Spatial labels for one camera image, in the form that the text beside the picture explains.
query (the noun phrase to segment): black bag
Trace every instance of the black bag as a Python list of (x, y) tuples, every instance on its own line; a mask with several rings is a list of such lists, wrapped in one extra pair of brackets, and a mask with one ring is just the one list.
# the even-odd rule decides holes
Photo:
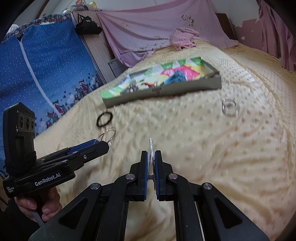
[(78, 24), (76, 25), (75, 32), (78, 35), (84, 34), (100, 34), (102, 28), (89, 16), (84, 17), (78, 14)]

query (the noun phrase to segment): white zipper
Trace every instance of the white zipper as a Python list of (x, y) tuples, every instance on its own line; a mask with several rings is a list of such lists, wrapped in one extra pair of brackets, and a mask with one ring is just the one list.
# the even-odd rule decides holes
[(22, 50), (22, 54), (24, 56), (24, 59), (25, 59), (25, 62), (27, 64), (27, 67), (32, 75), (32, 78), (35, 82), (35, 84), (37, 85), (37, 88), (39, 89), (40, 93), (42, 94), (42, 96), (44, 97), (44, 99), (46, 100), (46, 102), (54, 109), (54, 111), (56, 112), (56, 114), (58, 115), (59, 118), (62, 117), (62, 115), (59, 113), (59, 111), (57, 110), (57, 108), (55, 107), (55, 105), (50, 101), (50, 99), (47, 97), (46, 93), (43, 91), (41, 85), (39, 84), (35, 74), (34, 74), (34, 71), (29, 63), (29, 60), (28, 60), (28, 57), (26, 55), (26, 52), (25, 52), (25, 49), (24, 49), (24, 46), (22, 44), (22, 40), (20, 41), (20, 48)]

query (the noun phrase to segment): pink bedsheet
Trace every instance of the pink bedsheet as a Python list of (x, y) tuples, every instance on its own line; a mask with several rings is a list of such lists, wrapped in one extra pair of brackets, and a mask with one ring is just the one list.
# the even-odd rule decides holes
[(151, 55), (156, 49), (171, 45), (178, 27), (200, 33), (197, 39), (218, 48), (235, 46), (223, 32), (208, 0), (176, 0), (142, 9), (97, 12), (115, 57), (128, 67)]

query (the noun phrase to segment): pink curtain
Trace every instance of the pink curtain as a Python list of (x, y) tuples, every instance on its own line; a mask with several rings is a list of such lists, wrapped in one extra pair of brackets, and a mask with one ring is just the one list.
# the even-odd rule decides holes
[(275, 10), (263, 0), (258, 0), (258, 4), (263, 30), (262, 50), (276, 58), (280, 57), (281, 65), (287, 70), (294, 71), (296, 69), (295, 38)]
[(142, 9), (97, 12), (115, 57), (126, 66), (171, 45), (178, 27), (198, 31), (199, 37), (218, 48), (235, 46), (223, 32), (208, 0), (175, 0)]

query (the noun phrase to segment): pink fabric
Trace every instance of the pink fabric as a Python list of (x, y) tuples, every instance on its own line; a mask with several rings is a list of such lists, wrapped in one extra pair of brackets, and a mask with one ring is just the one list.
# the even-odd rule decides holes
[(196, 45), (191, 42), (191, 39), (197, 37), (199, 32), (190, 28), (176, 28), (173, 32), (171, 41), (177, 50), (188, 49)]
[(262, 24), (262, 50), (281, 58), (281, 65), (294, 71), (296, 64), (296, 41), (284, 21), (265, 1), (259, 0), (259, 18)]
[(126, 66), (171, 45), (176, 28), (187, 27), (200, 33), (218, 48), (235, 46), (223, 32), (208, 0), (176, 0), (142, 9), (98, 11), (98, 17), (115, 57)]
[(166, 69), (162, 71), (161, 74), (166, 74), (167, 76), (171, 77), (172, 75), (175, 74), (177, 70), (180, 70), (185, 75), (186, 80), (192, 80), (195, 76), (200, 75), (200, 73), (194, 71), (193, 69), (185, 65), (182, 65), (180, 67), (176, 67), (173, 69)]

